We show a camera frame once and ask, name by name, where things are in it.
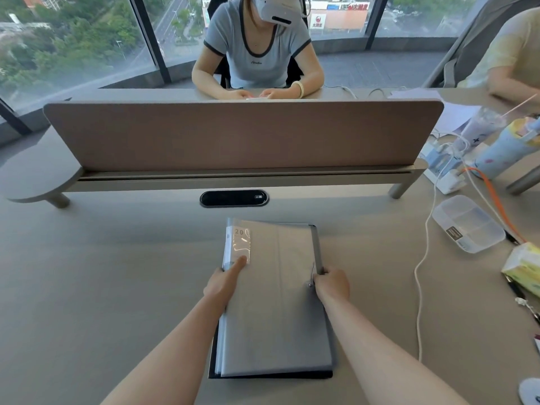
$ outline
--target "black shirt trim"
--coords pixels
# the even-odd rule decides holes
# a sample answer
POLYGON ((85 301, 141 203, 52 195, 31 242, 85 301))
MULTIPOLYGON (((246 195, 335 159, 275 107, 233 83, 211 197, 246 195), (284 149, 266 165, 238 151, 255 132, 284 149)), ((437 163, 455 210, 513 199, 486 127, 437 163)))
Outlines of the black shirt trim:
POLYGON ((295 52, 293 55, 291 55, 291 58, 296 58, 296 56, 298 54, 300 54, 302 52, 302 50, 304 48, 306 48, 309 44, 311 43, 311 39, 307 40, 306 42, 304 42, 295 52))
POLYGON ((272 39, 270 40, 270 45, 268 46, 266 51, 263 52, 262 54, 255 54, 254 52, 252 52, 249 46, 247 45, 246 32, 244 30, 244 0, 240 0, 240 28, 242 30, 242 39, 244 40, 244 46, 246 47, 247 52, 249 52, 251 56, 255 58, 262 58, 270 52, 272 45, 274 45, 274 38, 275 38, 275 33, 278 29, 278 25, 274 24, 274 30, 272 31, 272 39))
POLYGON ((204 40, 203 44, 204 44, 204 46, 205 46, 206 48, 208 48, 208 49, 209 49, 210 51, 212 51, 214 54, 219 55, 220 57, 224 57, 224 56, 225 56, 225 54, 219 52, 217 49, 215 49, 215 48, 212 47, 209 43, 207 43, 206 40, 204 40))

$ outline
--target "white vr headset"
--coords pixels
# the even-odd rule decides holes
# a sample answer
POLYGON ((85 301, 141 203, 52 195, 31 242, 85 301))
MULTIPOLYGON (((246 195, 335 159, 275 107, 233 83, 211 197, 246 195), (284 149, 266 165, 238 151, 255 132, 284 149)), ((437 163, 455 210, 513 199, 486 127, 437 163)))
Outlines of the white vr headset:
POLYGON ((300 23, 303 13, 302 0, 253 0, 261 20, 285 27, 300 23))

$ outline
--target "hand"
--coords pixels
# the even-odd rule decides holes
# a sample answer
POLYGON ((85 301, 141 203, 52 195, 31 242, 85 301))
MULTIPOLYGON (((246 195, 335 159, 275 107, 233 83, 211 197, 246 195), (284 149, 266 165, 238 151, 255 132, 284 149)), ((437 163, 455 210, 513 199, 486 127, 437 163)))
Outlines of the hand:
POLYGON ((268 99, 300 99, 300 94, 300 87, 295 84, 291 88, 265 89, 259 97, 268 99))
POLYGON ((343 270, 325 267, 325 273, 323 275, 315 274, 313 281, 317 295, 323 304, 328 299, 349 300, 349 280, 343 270))
POLYGON ((247 99, 247 98, 253 98, 253 95, 250 91, 246 91, 245 89, 232 89, 230 91, 225 91, 225 94, 223 94, 223 97, 221 99, 247 99))
POLYGON ((242 256, 236 260, 229 270, 223 271, 218 267, 210 280, 208 280, 208 284, 203 290, 204 295, 218 297, 224 305, 227 305, 231 297, 233 297, 238 275, 246 265, 246 261, 246 256, 242 256))

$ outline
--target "street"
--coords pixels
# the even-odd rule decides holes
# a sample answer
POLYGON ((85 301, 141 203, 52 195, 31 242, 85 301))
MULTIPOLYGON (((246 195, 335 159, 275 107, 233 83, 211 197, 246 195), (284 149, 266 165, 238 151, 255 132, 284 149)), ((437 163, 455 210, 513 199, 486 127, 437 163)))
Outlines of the street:
MULTIPOLYGON (((167 51, 172 51, 174 48, 174 27, 172 21, 176 19, 176 12, 182 8, 188 7, 188 0, 172 0, 171 4, 165 10, 162 18, 159 20, 158 25, 154 26, 154 33, 158 39, 161 48, 163 49, 164 58, 167 57, 167 51)), ((148 63, 148 55, 146 47, 141 48, 135 59, 131 62, 132 66, 143 66, 148 63)))

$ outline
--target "binder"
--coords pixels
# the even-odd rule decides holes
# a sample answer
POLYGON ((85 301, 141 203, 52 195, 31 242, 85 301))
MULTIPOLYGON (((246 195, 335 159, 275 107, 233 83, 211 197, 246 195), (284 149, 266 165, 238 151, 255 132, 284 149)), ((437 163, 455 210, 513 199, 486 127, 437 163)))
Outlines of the binder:
POLYGON ((224 269, 248 257, 219 320, 208 378, 307 378, 333 375, 334 347, 311 284, 321 274, 317 228, 229 219, 224 269))

